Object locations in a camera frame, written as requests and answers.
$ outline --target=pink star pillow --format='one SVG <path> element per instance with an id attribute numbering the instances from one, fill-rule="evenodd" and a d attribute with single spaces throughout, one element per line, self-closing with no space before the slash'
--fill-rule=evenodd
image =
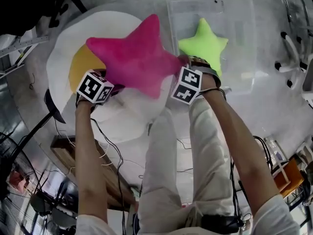
<path id="1" fill-rule="evenodd" d="M 108 81 L 137 88 L 155 99 L 160 97 L 163 79 L 179 72 L 182 66 L 180 60 L 162 46 L 160 23 L 155 14 L 126 38 L 92 37 L 86 45 L 106 65 Z"/>

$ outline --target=person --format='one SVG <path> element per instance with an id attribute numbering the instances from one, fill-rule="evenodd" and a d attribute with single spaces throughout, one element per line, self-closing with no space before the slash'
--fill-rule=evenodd
<path id="1" fill-rule="evenodd" d="M 201 89 L 215 87 L 213 77 L 204 74 Z M 138 210 L 139 234 L 220 234 L 202 228 L 202 218 L 207 216 L 206 222 L 214 226 L 210 217 L 234 215 L 230 162 L 224 159 L 212 121 L 213 112 L 246 191 L 253 216 L 252 234 L 299 234 L 299 226 L 279 194 L 264 153 L 244 122 L 220 91 L 210 90 L 203 97 L 196 99 L 189 109 L 193 203 L 186 208 L 181 206 L 176 187 L 177 140 L 171 112 L 165 108 L 149 130 L 150 144 Z M 76 233 L 115 235 L 108 226 L 106 182 L 92 133 L 91 107 L 90 102 L 81 101 L 76 110 L 75 158 L 79 190 Z"/>

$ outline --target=pant leg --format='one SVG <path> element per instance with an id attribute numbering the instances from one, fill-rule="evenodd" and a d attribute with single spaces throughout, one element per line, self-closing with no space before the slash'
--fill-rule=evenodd
<path id="1" fill-rule="evenodd" d="M 176 187 L 177 141 L 169 110 L 155 120 L 149 136 L 138 210 L 140 233 L 168 233 L 186 220 Z"/>
<path id="2" fill-rule="evenodd" d="M 203 214 L 232 215 L 230 161 L 225 162 L 213 110 L 206 100 L 191 105 L 190 140 L 194 167 L 194 202 Z"/>

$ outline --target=shirt sleeve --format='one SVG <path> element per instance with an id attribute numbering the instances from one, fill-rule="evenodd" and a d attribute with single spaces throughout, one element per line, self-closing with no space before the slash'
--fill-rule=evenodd
<path id="1" fill-rule="evenodd" d="M 116 235 L 102 219 L 91 215 L 79 215 L 76 223 L 76 235 Z"/>
<path id="2" fill-rule="evenodd" d="M 293 220 L 281 195 L 269 199 L 253 218 L 252 235 L 298 235 L 299 225 Z"/>

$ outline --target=black wristband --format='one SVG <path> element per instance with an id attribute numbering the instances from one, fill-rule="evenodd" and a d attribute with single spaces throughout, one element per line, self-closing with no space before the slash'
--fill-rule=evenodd
<path id="1" fill-rule="evenodd" d="M 206 94 L 206 93 L 211 92 L 211 91 L 220 91 L 223 94 L 224 99 L 226 100 L 225 92 L 221 88 L 206 89 L 206 90 L 201 91 L 199 94 L 203 95 L 203 94 Z"/>

